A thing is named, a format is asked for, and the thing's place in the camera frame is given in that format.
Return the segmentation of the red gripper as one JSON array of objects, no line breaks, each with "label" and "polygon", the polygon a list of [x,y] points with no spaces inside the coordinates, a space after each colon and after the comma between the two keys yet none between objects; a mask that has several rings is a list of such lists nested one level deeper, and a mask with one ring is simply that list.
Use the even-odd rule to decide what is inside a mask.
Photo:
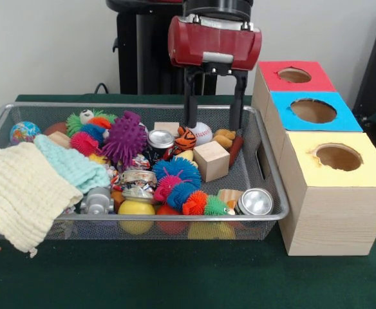
[{"label": "red gripper", "polygon": [[236,78],[234,101],[230,105],[229,129],[241,128],[243,98],[247,87],[248,72],[259,57],[262,33],[259,28],[242,28],[243,23],[210,17],[175,16],[168,30],[168,54],[175,66],[188,66],[184,71],[184,124],[195,127],[197,101],[195,78],[200,70],[194,66],[213,62],[229,64]]}]

